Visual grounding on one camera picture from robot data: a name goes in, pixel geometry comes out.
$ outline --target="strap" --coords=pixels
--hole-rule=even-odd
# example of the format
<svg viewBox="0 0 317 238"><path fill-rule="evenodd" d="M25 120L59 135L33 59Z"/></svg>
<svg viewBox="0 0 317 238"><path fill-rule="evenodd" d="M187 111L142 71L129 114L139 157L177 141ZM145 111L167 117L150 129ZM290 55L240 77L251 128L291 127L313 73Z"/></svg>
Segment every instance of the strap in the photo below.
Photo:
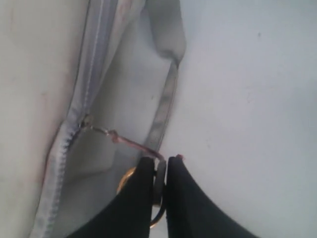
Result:
<svg viewBox="0 0 317 238"><path fill-rule="evenodd" d="M158 150L163 140L177 87L178 67L185 54L179 0L147 0L153 41L158 53L171 59L165 86L145 146Z"/></svg>

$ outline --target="white wall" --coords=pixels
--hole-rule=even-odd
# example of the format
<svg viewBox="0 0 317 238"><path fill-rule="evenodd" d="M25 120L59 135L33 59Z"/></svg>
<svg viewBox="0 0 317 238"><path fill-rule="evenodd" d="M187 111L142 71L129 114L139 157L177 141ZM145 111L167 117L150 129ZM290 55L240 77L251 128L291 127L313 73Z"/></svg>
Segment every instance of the white wall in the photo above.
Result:
<svg viewBox="0 0 317 238"><path fill-rule="evenodd" d="M181 4L188 48L161 152L185 155L260 237L317 237L317 2Z"/></svg>

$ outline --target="gray strap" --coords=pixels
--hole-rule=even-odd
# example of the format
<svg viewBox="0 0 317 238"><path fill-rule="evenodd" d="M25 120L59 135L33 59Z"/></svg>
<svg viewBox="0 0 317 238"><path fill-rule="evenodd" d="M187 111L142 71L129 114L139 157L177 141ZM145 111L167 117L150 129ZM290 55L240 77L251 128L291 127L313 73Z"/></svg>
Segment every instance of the gray strap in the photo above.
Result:
<svg viewBox="0 0 317 238"><path fill-rule="evenodd" d="M178 67L186 42L179 0L147 0L153 41L158 53L171 59L163 93L145 145L158 150L163 140L177 87Z"/></svg>

